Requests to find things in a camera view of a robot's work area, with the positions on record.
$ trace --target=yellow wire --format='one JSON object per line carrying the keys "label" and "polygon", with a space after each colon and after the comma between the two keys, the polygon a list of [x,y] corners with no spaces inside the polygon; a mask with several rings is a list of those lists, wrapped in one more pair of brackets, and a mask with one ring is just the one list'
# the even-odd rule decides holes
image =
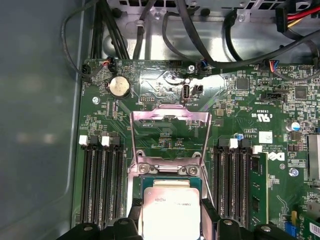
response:
{"label": "yellow wire", "polygon": [[297,23],[299,23],[302,20],[302,18],[294,20],[293,22],[288,24],[288,28],[291,28],[292,26],[296,25]]}

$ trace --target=capacitor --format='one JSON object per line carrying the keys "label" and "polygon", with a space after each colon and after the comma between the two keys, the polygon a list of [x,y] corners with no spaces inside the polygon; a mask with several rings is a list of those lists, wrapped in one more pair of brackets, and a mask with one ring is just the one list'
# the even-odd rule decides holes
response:
{"label": "capacitor", "polygon": [[124,76],[115,76],[110,80],[107,89],[116,99],[123,99],[130,94],[131,85]]}
{"label": "capacitor", "polygon": [[289,122],[285,127],[289,132],[293,131],[299,131],[300,130],[300,124],[296,121]]}
{"label": "capacitor", "polygon": [[234,137],[235,139],[238,139],[238,141],[241,141],[242,139],[245,138],[242,133],[235,133],[235,134],[233,135],[233,137]]}

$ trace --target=screw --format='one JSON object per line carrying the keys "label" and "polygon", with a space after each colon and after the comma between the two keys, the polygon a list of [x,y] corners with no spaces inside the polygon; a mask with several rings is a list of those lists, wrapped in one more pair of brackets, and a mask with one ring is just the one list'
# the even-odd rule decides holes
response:
{"label": "screw", "polygon": [[229,226],[232,225],[232,221],[230,220],[224,220],[223,223]]}
{"label": "screw", "polygon": [[145,173],[147,173],[148,171],[149,171],[148,165],[146,165],[146,164],[141,164],[141,165],[139,166],[139,172],[140,172],[140,173],[145,174]]}
{"label": "screw", "polygon": [[92,103],[95,104],[95,105],[99,104],[100,103],[100,98],[98,98],[97,96],[94,96],[92,98]]}
{"label": "screw", "polygon": [[92,229],[93,229],[92,226],[86,226],[83,230],[85,230],[85,231],[91,231]]}
{"label": "screw", "polygon": [[196,67],[194,65],[188,66],[188,72],[193,73],[196,70]]}
{"label": "screw", "polygon": [[271,232],[271,228],[268,226],[262,226],[261,229],[265,232]]}
{"label": "screw", "polygon": [[188,172],[190,175],[196,175],[198,173],[198,169],[195,166],[192,166],[189,168]]}
{"label": "screw", "polygon": [[299,175],[299,171],[296,168],[290,168],[289,175],[291,177],[297,177]]}
{"label": "screw", "polygon": [[157,11],[157,12],[154,14],[154,18],[157,19],[157,20],[159,20],[160,17],[161,17],[161,14],[160,14],[160,12]]}
{"label": "screw", "polygon": [[239,18],[238,18],[239,22],[243,22],[245,19],[246,19],[245,15],[243,14],[239,15]]}

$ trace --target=gray metal panel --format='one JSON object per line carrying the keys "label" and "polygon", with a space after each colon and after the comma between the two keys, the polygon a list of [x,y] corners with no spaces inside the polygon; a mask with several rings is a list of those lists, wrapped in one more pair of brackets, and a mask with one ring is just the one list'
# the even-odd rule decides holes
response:
{"label": "gray metal panel", "polygon": [[309,177],[320,180],[320,135],[309,135]]}
{"label": "gray metal panel", "polygon": [[[62,54],[60,26],[82,2],[1,3],[0,239],[52,240],[70,228],[79,92]],[[67,27],[75,59],[80,29],[81,15]]]}

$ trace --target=motherboard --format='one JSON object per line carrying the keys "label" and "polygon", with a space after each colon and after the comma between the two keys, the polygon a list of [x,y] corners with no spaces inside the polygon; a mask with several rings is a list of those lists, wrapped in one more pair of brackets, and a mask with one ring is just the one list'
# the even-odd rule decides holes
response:
{"label": "motherboard", "polygon": [[[83,70],[103,62],[89,59]],[[277,71],[298,79],[313,67]],[[299,239],[318,239],[319,101],[320,79],[284,81],[260,65],[114,60],[82,83],[72,224],[104,228],[127,216],[130,203],[155,184],[152,174],[128,180],[132,164],[147,156],[203,160],[205,180],[193,179],[197,168],[182,170],[222,217],[248,229],[274,224]],[[144,113],[162,117],[139,118]]]}

